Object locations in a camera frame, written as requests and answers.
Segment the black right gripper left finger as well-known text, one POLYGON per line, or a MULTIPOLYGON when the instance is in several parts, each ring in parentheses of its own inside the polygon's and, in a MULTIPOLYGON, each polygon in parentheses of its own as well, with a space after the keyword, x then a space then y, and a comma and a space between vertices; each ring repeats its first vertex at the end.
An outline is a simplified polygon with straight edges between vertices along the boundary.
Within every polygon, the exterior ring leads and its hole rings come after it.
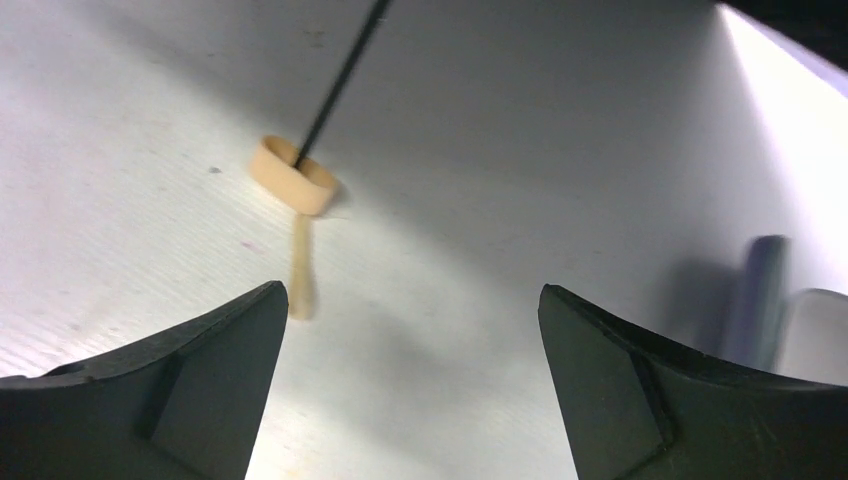
POLYGON ((265 283, 195 319, 1 381, 5 479, 242 479, 288 298, 265 283))

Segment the lilac umbrella case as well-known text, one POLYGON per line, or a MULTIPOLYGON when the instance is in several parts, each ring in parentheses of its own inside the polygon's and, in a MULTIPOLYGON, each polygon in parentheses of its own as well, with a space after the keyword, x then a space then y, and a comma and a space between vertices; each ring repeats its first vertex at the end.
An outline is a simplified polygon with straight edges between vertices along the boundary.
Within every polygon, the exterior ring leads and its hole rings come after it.
POLYGON ((847 296, 822 288, 791 293, 790 240, 754 238, 732 290, 718 356, 811 382, 847 385, 847 296))

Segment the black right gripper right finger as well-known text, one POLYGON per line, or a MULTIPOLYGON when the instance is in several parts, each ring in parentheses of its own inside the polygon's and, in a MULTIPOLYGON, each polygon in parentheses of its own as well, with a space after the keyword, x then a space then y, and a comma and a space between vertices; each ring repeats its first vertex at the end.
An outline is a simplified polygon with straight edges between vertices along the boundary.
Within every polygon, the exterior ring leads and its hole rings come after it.
POLYGON ((546 285, 541 337, 581 479, 843 479, 847 390, 704 354, 546 285))

